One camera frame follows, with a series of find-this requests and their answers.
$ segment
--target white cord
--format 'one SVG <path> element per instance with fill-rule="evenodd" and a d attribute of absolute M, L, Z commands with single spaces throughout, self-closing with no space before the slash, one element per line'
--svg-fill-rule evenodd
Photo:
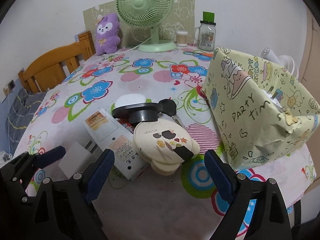
<path fill-rule="evenodd" d="M 8 90 L 8 95 L 7 95 L 7 97 L 8 97 L 8 143 L 9 143 L 9 155 L 11 155 L 11 152 L 10 152 L 10 130 L 9 130 L 9 128 L 10 128 L 9 88 L 8 88 L 8 86 L 6 86 L 6 87 L 7 87 L 7 90 Z"/>
<path fill-rule="evenodd" d="M 151 36 L 150 38 L 146 39 L 144 42 L 140 43 L 139 45 L 137 45 L 137 46 L 135 46 L 135 47 L 133 47 L 133 48 L 131 48 L 131 49 L 128 49 L 128 50 L 126 50 L 126 51 L 121 51 L 121 52 L 116 53 L 116 54 L 104 54 L 104 55 L 103 55 L 103 58 L 104 58 L 104 59 L 108 59 L 108 58 L 110 58 L 110 57 L 113 57 L 113 56 L 122 54 L 123 52 L 128 52 L 128 51 L 134 50 L 134 49 L 136 49 L 137 47 L 139 47 L 139 46 L 141 46 L 142 44 L 145 44 L 147 41 L 149 41 L 149 40 L 152 38 L 152 36 Z"/>

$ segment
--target patterned wallpaper panel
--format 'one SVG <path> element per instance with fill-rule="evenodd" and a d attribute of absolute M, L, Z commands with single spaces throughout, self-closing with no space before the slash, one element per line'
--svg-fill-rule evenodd
<path fill-rule="evenodd" d="M 98 22 L 110 12 L 116 12 L 115 1 L 97 5 L 83 11 L 86 30 L 91 31 L 93 40 Z M 186 30 L 189 32 L 189 43 L 193 43 L 195 30 L 195 0 L 173 0 L 172 10 L 168 17 L 161 22 L 159 36 L 162 40 L 174 40 L 175 31 Z M 128 26 L 120 20 L 121 47 L 131 47 L 140 44 L 150 37 L 150 29 Z"/>

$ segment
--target fan grille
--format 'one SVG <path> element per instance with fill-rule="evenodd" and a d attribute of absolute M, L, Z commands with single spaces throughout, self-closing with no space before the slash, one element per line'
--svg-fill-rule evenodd
<path fill-rule="evenodd" d="M 152 27 L 170 13 L 172 0 L 116 0 L 119 17 L 136 27 Z"/>

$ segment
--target wooden headboard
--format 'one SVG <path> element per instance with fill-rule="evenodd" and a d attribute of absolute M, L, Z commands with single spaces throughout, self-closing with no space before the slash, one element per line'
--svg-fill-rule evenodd
<path fill-rule="evenodd" d="M 89 31 L 79 34 L 78 38 L 78 42 L 50 50 L 37 58 L 25 71 L 20 71 L 18 76 L 23 87 L 33 93 L 52 89 L 66 78 L 62 61 L 66 62 L 72 73 L 79 67 L 77 56 L 83 55 L 84 60 L 87 60 L 96 53 Z"/>

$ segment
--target blue rubber pad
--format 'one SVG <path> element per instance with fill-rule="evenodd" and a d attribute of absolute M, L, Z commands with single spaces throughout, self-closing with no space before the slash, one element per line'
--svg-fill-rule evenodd
<path fill-rule="evenodd" d="M 204 165 L 206 166 L 211 179 L 217 187 L 221 198 L 231 205 L 234 200 L 232 184 L 221 167 L 221 165 L 228 164 L 223 163 L 214 150 L 208 150 L 204 154 Z"/>
<path fill-rule="evenodd" d="M 38 155 L 33 161 L 33 165 L 37 168 L 43 169 L 46 166 L 60 160 L 66 154 L 66 149 L 62 146 L 55 147 L 54 149 Z"/>
<path fill-rule="evenodd" d="M 108 175 L 115 163 L 115 154 L 109 150 L 108 154 L 104 157 L 101 165 L 96 169 L 91 179 L 87 184 L 87 194 L 84 199 L 87 203 L 98 198 L 99 193 L 106 182 Z"/>

